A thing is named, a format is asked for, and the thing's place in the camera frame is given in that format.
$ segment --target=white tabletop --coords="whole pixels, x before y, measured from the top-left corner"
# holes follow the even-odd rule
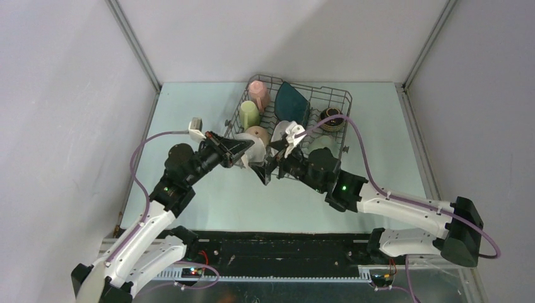
[[[425,196],[413,147],[393,83],[306,83],[349,91],[353,96],[351,118],[362,133],[375,180],[385,187]],[[162,131],[187,129],[192,117],[203,119],[203,131],[225,132],[246,83],[166,83],[158,99],[149,136]],[[170,135],[148,143],[138,167],[138,178],[150,193],[163,174],[167,152],[177,143],[197,145],[188,136]],[[352,128],[348,128],[342,168],[366,176],[362,153]],[[251,170],[217,167],[195,186],[195,197],[170,228],[258,232],[370,232],[377,227],[410,228],[386,217],[340,213],[298,181],[272,178],[262,185]],[[127,228],[143,211],[144,198],[133,185],[121,221]]]

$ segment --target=robotic arm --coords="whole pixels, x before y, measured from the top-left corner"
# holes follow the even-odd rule
[[[71,277],[77,301],[87,298],[83,302],[131,302],[154,276],[173,262],[195,254],[188,247],[196,235],[177,227],[157,249],[143,255],[192,200],[193,185],[218,165],[232,167],[254,144],[250,140],[223,138],[211,131],[203,134],[201,127],[200,119],[194,119],[189,126],[190,136],[199,142],[198,151],[185,143],[170,149],[163,176],[150,194],[146,220],[129,227],[91,266],[79,264],[73,270]],[[382,188],[387,192],[384,196],[366,178],[342,170],[340,160],[328,148],[314,150],[305,157],[298,147],[302,137],[296,136],[302,131],[303,127],[293,122],[281,141],[270,144],[277,151],[275,156],[251,165],[265,185],[278,168],[277,178],[290,174],[318,193],[326,193],[325,201],[338,211],[375,213],[418,227],[398,231],[375,229],[368,242],[368,252],[377,260],[405,254],[441,254],[461,266],[477,265],[481,236],[441,214],[442,210],[449,211],[483,228],[470,200],[458,198],[455,203],[449,203],[405,195],[434,206],[436,211],[391,199],[391,195],[400,195]]]

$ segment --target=dish rack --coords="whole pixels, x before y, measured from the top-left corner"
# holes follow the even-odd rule
[[[244,93],[242,94],[242,97],[240,98],[240,101],[236,106],[234,114],[232,115],[230,120],[225,121],[226,131],[224,137],[234,139],[237,134],[243,133],[244,128],[242,126],[238,114],[239,108],[243,101],[250,100],[248,88],[249,84],[255,80],[264,82],[269,91],[269,96],[271,97],[271,102],[264,109],[264,113],[261,116],[260,126],[267,130],[270,137],[273,135],[275,126],[280,122],[279,119],[277,119],[277,117],[275,116],[275,97],[277,96],[279,87],[283,84],[284,80],[265,74],[256,74],[251,77],[247,82],[247,86],[245,87]],[[291,84],[298,92],[301,93],[301,95],[303,95],[310,102],[309,121],[305,126],[305,129],[311,128],[312,126],[316,125],[320,121],[320,113],[330,107],[335,107],[339,109],[344,115],[349,116],[353,97],[348,91],[326,86],[314,87],[289,81],[287,82]],[[311,144],[311,142],[313,142],[313,140],[320,136],[327,135],[335,140],[336,147],[338,150],[338,158],[341,159],[342,153],[347,153],[349,151],[349,147],[344,145],[346,141],[347,129],[348,123],[344,125],[344,128],[340,129],[337,132],[329,132],[324,131],[321,128],[317,128],[315,131],[312,132],[311,135],[306,136],[301,141],[300,146],[302,148],[303,154],[305,154],[306,156],[309,155],[308,146],[309,144]]]

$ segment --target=pink mug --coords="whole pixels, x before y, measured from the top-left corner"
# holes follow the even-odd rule
[[[264,112],[264,109],[271,102],[269,97],[269,91],[264,82],[255,80],[249,84],[249,97],[256,103],[260,112]]]

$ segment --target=white wall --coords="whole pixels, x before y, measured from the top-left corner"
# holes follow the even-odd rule
[[[404,81],[445,0],[121,1],[161,81]]]
[[[0,302],[73,302],[154,91],[105,1],[0,4]]]
[[[502,248],[479,262],[491,302],[533,297],[534,15],[533,0],[459,1],[409,91],[442,192],[473,199]]]

